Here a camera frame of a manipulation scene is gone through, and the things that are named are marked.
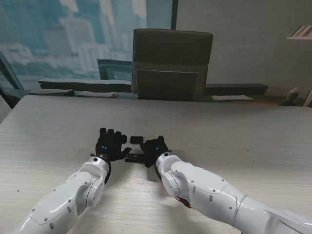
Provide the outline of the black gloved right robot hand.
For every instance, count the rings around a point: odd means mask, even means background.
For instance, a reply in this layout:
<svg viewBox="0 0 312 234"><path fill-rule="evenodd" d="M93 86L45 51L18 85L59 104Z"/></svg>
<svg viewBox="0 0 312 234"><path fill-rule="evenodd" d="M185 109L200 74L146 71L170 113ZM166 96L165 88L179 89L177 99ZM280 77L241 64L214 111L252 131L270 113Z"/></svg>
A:
<svg viewBox="0 0 312 234"><path fill-rule="evenodd" d="M162 154L170 152L163 136L145 141L140 144L140 148L143 151L144 165L147 168L155 165L157 159Z"/></svg>

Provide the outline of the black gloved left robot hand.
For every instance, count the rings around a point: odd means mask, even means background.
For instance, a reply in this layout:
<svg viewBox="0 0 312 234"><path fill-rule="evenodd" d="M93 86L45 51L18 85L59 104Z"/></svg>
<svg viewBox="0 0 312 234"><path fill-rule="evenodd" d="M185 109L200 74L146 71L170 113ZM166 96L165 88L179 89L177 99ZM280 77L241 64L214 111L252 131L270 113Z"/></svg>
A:
<svg viewBox="0 0 312 234"><path fill-rule="evenodd" d="M96 143L96 156L100 156L110 162L124 159L132 150L130 147L122 149L122 145L127 143L127 136L120 131L100 128L99 138Z"/></svg>

